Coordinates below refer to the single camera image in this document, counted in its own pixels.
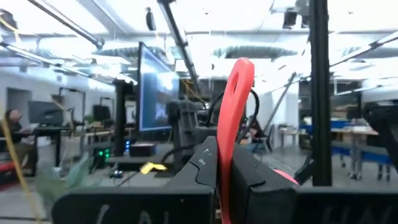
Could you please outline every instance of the red handle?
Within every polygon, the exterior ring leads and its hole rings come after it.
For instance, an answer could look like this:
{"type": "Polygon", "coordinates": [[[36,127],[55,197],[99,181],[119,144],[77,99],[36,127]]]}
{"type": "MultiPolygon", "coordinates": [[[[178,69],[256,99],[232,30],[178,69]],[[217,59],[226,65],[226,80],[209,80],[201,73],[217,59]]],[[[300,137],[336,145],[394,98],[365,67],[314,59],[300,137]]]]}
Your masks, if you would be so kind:
{"type": "Polygon", "coordinates": [[[217,125],[218,157],[221,172],[221,217],[223,224],[229,219],[229,177],[231,160],[244,105],[254,84],[254,64],[246,58],[235,63],[226,84],[217,125]]]}

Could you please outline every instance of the floor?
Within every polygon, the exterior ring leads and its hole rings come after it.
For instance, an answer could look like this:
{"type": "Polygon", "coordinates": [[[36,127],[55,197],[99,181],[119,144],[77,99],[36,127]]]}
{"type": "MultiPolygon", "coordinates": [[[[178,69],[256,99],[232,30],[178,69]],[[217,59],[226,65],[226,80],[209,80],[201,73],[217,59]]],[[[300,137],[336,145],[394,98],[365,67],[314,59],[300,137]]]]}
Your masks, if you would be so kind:
{"type": "MultiPolygon", "coordinates": [[[[51,151],[50,147],[43,147],[40,149],[41,158],[46,161],[53,160],[53,155],[49,153],[51,151]]],[[[281,169],[287,172],[290,175],[293,175],[294,172],[302,165],[305,160],[305,156],[299,152],[298,149],[295,148],[287,148],[287,149],[278,149],[275,150],[272,154],[263,155],[262,157],[257,155],[258,159],[262,159],[263,162],[270,164],[272,167],[276,169],[281,169]]],[[[378,181],[376,180],[377,174],[377,165],[372,163],[366,163],[363,166],[363,179],[361,181],[350,180],[348,178],[348,169],[341,168],[341,163],[338,157],[333,158],[333,186],[334,187],[345,187],[351,189],[388,189],[391,187],[398,186],[398,175],[397,172],[392,170],[392,177],[390,182],[386,182],[385,180],[378,181]]],[[[101,185],[116,185],[120,180],[111,180],[104,179],[103,172],[97,172],[95,175],[90,178],[93,180],[102,179],[101,185]]],[[[155,179],[155,174],[147,174],[142,175],[138,174],[134,176],[129,182],[128,185],[131,186],[159,186],[164,185],[168,179],[155,179]]],[[[34,179],[27,179],[30,190],[33,192],[32,196],[35,198],[36,207],[39,209],[40,216],[43,218],[44,210],[40,204],[39,196],[34,193],[34,179]]],[[[308,182],[304,185],[305,187],[311,187],[311,183],[308,182]]],[[[26,217],[32,218],[29,204],[27,203],[27,199],[25,193],[22,191],[20,186],[15,186],[6,191],[0,192],[0,217],[26,217]]],[[[0,224],[31,224],[35,223],[33,221],[10,221],[10,220],[1,220],[0,224]]]]}

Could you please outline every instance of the person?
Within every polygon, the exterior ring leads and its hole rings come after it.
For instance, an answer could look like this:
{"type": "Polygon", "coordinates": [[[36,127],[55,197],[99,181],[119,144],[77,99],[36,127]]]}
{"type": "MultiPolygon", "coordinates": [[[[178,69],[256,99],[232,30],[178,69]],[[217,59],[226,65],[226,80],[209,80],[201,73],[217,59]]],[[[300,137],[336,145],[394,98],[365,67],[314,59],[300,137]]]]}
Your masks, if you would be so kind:
{"type": "Polygon", "coordinates": [[[246,135],[247,138],[241,140],[240,143],[244,144],[246,149],[250,152],[265,151],[266,147],[262,140],[262,138],[265,137],[264,132],[262,131],[258,120],[253,118],[253,116],[250,116],[249,121],[252,119],[254,119],[254,122],[246,135]]]}
{"type": "MultiPolygon", "coordinates": [[[[7,119],[7,123],[9,126],[12,142],[14,143],[14,147],[16,150],[16,154],[19,162],[21,163],[23,168],[26,168],[26,162],[24,161],[26,155],[29,151],[33,150],[33,145],[28,143],[23,143],[22,138],[25,136],[24,134],[18,133],[28,133],[30,129],[22,128],[19,121],[22,118],[22,113],[17,109],[11,109],[6,112],[3,119],[7,119]]],[[[1,135],[4,136],[4,132],[1,128],[1,135]]]]}

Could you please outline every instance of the computer monitor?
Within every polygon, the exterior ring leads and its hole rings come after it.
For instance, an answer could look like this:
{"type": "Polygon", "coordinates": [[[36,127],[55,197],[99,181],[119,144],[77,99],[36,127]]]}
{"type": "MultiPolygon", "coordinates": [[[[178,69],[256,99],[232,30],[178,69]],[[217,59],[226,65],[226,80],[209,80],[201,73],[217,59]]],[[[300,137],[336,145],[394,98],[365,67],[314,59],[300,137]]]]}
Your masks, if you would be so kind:
{"type": "Polygon", "coordinates": [[[142,42],[138,57],[138,131],[161,131],[170,129],[166,105],[178,100],[180,77],[142,42]]]}
{"type": "Polygon", "coordinates": [[[29,101],[29,120],[33,124],[61,126],[63,111],[52,102],[29,101]]]}

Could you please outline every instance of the seated person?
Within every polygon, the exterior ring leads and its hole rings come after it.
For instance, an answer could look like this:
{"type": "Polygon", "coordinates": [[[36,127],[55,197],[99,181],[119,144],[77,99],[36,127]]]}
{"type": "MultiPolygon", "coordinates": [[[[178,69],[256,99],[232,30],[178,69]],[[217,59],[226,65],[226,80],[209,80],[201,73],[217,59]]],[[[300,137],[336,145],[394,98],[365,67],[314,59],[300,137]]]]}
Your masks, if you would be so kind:
{"type": "Polygon", "coordinates": [[[265,137],[264,132],[262,131],[260,124],[257,119],[254,119],[254,123],[249,129],[249,132],[246,135],[246,139],[242,139],[240,144],[244,144],[246,149],[250,152],[254,151],[265,151],[266,147],[261,138],[265,137]]]}
{"type": "MultiPolygon", "coordinates": [[[[33,149],[33,145],[28,143],[23,143],[22,138],[23,132],[29,132],[30,129],[23,129],[21,124],[19,124],[19,120],[21,120],[22,114],[17,109],[11,109],[6,112],[3,119],[7,119],[7,123],[10,129],[10,134],[12,137],[12,142],[14,143],[16,154],[20,163],[23,163],[24,158],[28,154],[30,150],[33,149]]],[[[1,136],[4,136],[3,130],[1,128],[1,136]]]]}

